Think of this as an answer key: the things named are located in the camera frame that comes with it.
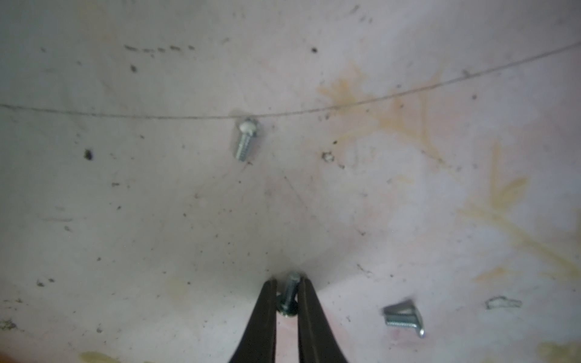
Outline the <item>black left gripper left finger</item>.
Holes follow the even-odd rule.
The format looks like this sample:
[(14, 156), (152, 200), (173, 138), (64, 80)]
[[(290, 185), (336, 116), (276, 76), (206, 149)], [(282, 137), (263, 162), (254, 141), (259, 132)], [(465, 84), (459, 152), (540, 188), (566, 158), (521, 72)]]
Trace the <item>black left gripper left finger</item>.
[(276, 348), (277, 281), (267, 280), (230, 363), (273, 363)]

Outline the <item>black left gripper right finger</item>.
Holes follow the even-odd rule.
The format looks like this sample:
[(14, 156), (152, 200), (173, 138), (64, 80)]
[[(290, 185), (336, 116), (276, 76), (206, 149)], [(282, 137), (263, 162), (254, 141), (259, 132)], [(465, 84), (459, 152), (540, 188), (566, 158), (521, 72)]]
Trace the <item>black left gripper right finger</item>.
[(297, 299), (299, 362), (347, 363), (310, 279), (301, 279)]

